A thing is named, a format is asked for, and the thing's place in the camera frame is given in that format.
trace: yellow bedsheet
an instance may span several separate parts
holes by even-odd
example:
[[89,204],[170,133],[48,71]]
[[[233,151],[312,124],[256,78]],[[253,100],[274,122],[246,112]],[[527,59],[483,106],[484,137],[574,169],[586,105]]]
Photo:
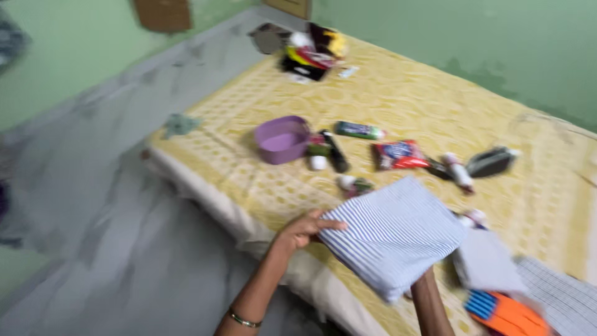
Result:
[[[388,140],[415,139],[427,155],[446,151],[468,159],[494,144],[522,151],[511,172],[475,181],[477,194],[465,197],[452,183],[424,170],[375,172],[370,140],[337,136],[351,175],[378,187],[414,174],[450,209],[483,210],[489,226],[513,253],[532,255],[555,270],[586,275],[588,232],[593,205],[591,176],[596,142],[519,103],[476,84],[414,62],[357,39],[349,39],[348,65],[360,67],[352,77],[337,72],[321,83],[292,83],[270,57],[187,111],[204,123],[186,136],[150,143],[190,167],[228,195],[252,217],[273,230],[313,207],[342,202],[332,168],[311,172],[304,160],[280,166],[255,155],[253,129],[267,120],[300,115],[312,130],[338,120],[380,126]],[[391,335],[415,334],[413,305],[401,300],[383,304],[322,245],[309,252],[326,263]],[[436,265],[448,317],[457,334],[479,334],[462,309],[466,294],[454,286],[451,267]]]

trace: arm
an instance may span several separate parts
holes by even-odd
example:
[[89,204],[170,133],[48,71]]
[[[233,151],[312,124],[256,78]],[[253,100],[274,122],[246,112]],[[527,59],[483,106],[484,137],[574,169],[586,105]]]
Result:
[[[297,249],[309,244],[311,236],[323,228],[342,230],[346,223],[319,219],[323,210],[312,210],[306,215],[290,222],[274,238],[269,250],[251,276],[245,287],[238,294],[230,309],[240,319],[249,322],[261,322],[267,305],[278,287],[278,282],[288,267],[288,260]],[[257,335],[259,328],[245,326],[232,318],[230,312],[222,318],[216,330],[216,336]]]
[[442,298],[439,296],[433,266],[412,285],[411,291],[421,335],[454,336],[454,330],[446,316]]

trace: purple container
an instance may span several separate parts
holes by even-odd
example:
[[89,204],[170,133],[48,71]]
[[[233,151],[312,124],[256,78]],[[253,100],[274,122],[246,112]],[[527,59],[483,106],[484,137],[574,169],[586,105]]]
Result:
[[259,125],[255,129],[255,142],[263,161],[282,164],[303,156],[310,134],[305,119],[289,115]]

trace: bangle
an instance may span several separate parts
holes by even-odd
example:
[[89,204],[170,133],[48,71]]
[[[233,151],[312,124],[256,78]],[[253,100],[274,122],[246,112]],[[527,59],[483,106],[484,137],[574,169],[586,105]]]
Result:
[[230,314],[230,317],[232,317],[232,319],[234,319],[238,323],[240,323],[244,326],[247,326],[249,328],[259,328],[261,326],[261,323],[263,322],[263,321],[261,321],[261,322],[254,323],[254,322],[245,321],[245,320],[241,319],[240,317],[238,317],[237,314],[234,314],[232,307],[228,308],[228,313]]

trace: mattress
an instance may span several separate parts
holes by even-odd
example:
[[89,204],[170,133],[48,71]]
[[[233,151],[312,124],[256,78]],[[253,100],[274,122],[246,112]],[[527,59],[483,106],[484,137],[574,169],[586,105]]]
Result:
[[[466,197],[424,170],[376,172],[372,141],[336,137],[351,175],[378,187],[414,175],[450,209],[484,211],[512,253],[595,282],[594,134],[367,42],[348,42],[347,65],[360,67],[350,78],[340,78],[338,69],[320,83],[294,83],[278,70],[277,57],[267,58],[186,111],[203,119],[196,130],[169,140],[163,129],[153,133],[150,165],[182,197],[203,204],[239,249],[259,258],[290,219],[343,201],[331,167],[312,172],[304,159],[278,166],[259,160],[253,130],[265,121],[300,115],[312,130],[338,120],[380,126],[388,140],[415,139],[436,158],[448,151],[469,158],[506,145],[522,152],[513,169],[477,179],[476,195]],[[434,271],[456,334],[480,334],[463,310],[467,294],[449,260]],[[283,283],[354,335],[419,333],[411,301],[385,304],[322,244],[295,254]]]

